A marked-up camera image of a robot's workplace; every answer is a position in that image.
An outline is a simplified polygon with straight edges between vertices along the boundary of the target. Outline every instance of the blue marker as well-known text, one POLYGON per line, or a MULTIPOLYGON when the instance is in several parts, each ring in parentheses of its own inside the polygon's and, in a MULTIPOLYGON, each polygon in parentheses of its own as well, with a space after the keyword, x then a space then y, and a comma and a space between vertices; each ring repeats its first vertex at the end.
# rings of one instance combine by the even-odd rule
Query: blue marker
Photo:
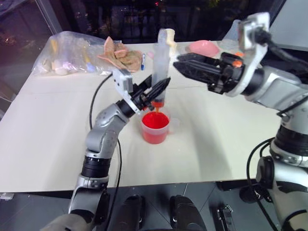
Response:
POLYGON ((141 60, 141 71, 144 70, 144 63, 145 63, 145 54, 142 54, 142 60, 141 60))

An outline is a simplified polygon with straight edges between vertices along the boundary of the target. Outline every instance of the plastic syringe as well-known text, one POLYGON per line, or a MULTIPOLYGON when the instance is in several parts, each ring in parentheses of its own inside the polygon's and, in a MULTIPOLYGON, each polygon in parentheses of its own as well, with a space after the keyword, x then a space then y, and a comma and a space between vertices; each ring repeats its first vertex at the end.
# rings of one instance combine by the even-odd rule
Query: plastic syringe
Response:
MULTIPOLYGON (((167 36, 167 30, 160 29, 158 33, 158 43, 155 46, 155 55, 153 58, 152 86, 160 80, 168 77, 170 46, 167 44, 167 36)), ((165 94, 166 91, 163 91, 163 93, 154 99, 152 105, 156 108, 163 107, 165 103, 165 94)))

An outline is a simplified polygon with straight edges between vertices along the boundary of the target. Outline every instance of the clear plastic bag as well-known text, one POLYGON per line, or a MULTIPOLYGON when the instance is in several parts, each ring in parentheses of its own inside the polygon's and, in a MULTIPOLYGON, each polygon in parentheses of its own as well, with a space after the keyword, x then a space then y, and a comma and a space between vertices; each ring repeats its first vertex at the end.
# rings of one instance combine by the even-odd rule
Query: clear plastic bag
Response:
POLYGON ((51 36, 34 62, 34 75, 96 73, 105 75, 115 68, 97 56, 104 52, 105 40, 71 31, 51 36))

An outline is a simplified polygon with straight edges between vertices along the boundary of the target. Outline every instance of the measuring cup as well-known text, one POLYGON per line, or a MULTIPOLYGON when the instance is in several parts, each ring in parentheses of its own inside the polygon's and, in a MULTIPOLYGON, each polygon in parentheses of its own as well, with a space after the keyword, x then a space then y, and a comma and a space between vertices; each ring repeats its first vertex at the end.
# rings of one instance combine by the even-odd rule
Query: measuring cup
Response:
POLYGON ((159 113, 162 113, 164 116, 167 117, 168 121, 166 125, 161 128, 151 128, 145 125, 145 121, 143 120, 145 116, 148 116, 149 113, 157 113, 156 111, 146 110, 141 115, 141 128, 142 128, 142 136, 145 141, 151 144, 159 144, 166 139, 167 134, 170 131, 170 127, 172 130, 178 127, 180 121, 176 118, 171 118, 169 111, 166 108, 160 108, 159 113))

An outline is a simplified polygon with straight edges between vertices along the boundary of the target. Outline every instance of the black floor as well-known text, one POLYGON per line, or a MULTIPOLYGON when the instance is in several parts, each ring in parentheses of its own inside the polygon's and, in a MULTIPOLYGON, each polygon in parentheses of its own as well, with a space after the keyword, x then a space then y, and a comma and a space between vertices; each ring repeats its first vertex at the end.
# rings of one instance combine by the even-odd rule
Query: black floor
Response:
MULTIPOLYGON (((239 190, 220 191, 215 183, 183 183, 137 187, 122 187, 116 199, 114 214, 125 199, 140 194, 146 199, 146 217, 142 230, 170 229, 168 201, 173 195, 189 197, 199 209, 209 231, 215 230, 211 208, 228 204, 234 210, 233 223, 237 231, 271 230, 257 204, 246 204, 239 198, 239 190)), ((275 224, 278 224, 273 205, 262 201, 275 224)), ((10 201, 0 201, 0 231, 35 231, 57 216, 67 212, 69 199, 15 194, 10 201)))

